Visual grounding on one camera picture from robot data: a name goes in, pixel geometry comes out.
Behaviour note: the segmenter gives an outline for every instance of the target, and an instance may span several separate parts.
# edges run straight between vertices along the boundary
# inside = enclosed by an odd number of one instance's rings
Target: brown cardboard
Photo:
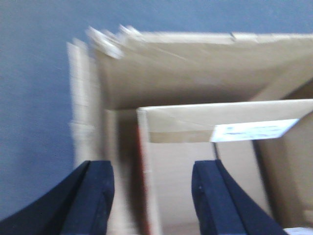
[[[192,204],[190,185],[187,182],[191,179],[194,161],[215,159],[209,135],[216,125],[291,118],[305,120],[312,110],[313,99],[155,106],[138,109],[148,197],[148,221],[152,234],[183,235],[198,232],[198,220]],[[206,130],[208,138],[194,141],[198,131]],[[173,132],[180,133],[183,137],[179,138],[179,141],[176,136],[171,136],[173,139],[168,138],[167,134]],[[162,138],[155,141],[154,133],[162,134],[165,141],[160,141]],[[307,133],[308,136],[312,135],[310,130]],[[303,141],[302,149],[294,148],[292,143],[295,141],[297,142],[296,136],[290,140],[288,151],[303,151],[307,143]],[[261,208],[271,214],[251,141],[221,142],[217,145],[220,159],[233,178]],[[268,157],[275,158],[275,154],[268,154]],[[295,187],[304,186],[304,191],[299,192],[306,196],[310,195],[305,191],[310,190],[306,187],[309,184],[307,181],[310,180],[307,177],[310,174],[308,170],[302,175],[306,180],[299,180],[294,184]],[[303,212],[298,205],[291,207]]]
[[[313,35],[94,29],[109,109],[280,99],[313,76]]]
[[[68,44],[71,127],[76,165],[112,161],[116,194],[108,234],[142,234],[131,199],[137,107],[281,99],[313,77],[310,34],[140,33],[128,27],[120,35],[89,35],[95,59],[84,43]]]
[[[313,98],[313,81],[286,98]],[[312,130],[310,113],[282,138],[258,141],[273,208],[284,227],[313,226]]]

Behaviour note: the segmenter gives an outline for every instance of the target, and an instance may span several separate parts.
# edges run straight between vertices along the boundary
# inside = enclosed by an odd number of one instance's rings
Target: torn cardboard edge
[[[130,25],[127,27],[120,25],[117,34],[113,34],[107,30],[101,32],[89,27],[87,34],[92,39],[96,49],[115,59],[120,59],[123,56],[122,48],[128,46],[129,40],[144,43],[232,44],[236,41],[271,43],[279,40],[313,38],[313,34],[139,32]]]

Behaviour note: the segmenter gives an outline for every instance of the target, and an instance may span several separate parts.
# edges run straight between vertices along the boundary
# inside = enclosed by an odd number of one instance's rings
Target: gray wall
[[[70,173],[66,42],[85,29],[313,32],[313,1],[0,0],[0,219]]]

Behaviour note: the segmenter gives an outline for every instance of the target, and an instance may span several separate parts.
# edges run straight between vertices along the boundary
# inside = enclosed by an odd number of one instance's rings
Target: cardboard wall
[[[313,81],[286,99],[313,98]],[[277,140],[258,141],[276,219],[284,227],[313,226],[313,113]]]

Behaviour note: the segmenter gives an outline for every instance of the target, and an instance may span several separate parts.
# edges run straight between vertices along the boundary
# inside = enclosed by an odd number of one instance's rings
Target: open cardboard box
[[[199,233],[199,222],[191,196],[191,175],[194,161],[219,159],[237,183],[268,214],[271,209],[263,187],[258,161],[249,140],[267,140],[266,161],[303,161],[302,171],[295,171],[295,177],[306,182],[295,183],[285,177],[279,181],[270,178],[277,185],[293,188],[288,195],[280,195],[286,206],[286,213],[278,216],[297,219],[302,225],[313,224],[305,217],[306,210],[313,207],[308,198],[313,198],[313,181],[307,165],[311,153],[297,149],[299,137],[293,134],[308,132],[306,118],[313,111],[313,99],[235,102],[200,105],[155,106],[138,109],[141,146],[143,149],[143,172],[147,192],[147,215],[151,234],[189,235]],[[291,152],[280,149],[290,145]],[[285,174],[289,169],[279,169]]]
[[[92,55],[78,40],[68,44],[71,127],[76,165],[84,160],[112,162],[116,193],[108,234],[143,233],[139,220],[145,215],[138,213],[142,205],[132,200],[134,185],[140,184],[132,179],[138,165],[136,108],[312,97],[312,34],[141,33],[131,27],[122,27],[117,35],[94,29],[88,34]],[[272,149],[264,146],[262,153]],[[242,147],[219,147],[220,152],[228,149]],[[251,144],[245,149],[247,154],[254,151]],[[279,164],[272,170],[279,172]],[[296,224],[280,222],[285,227]]]

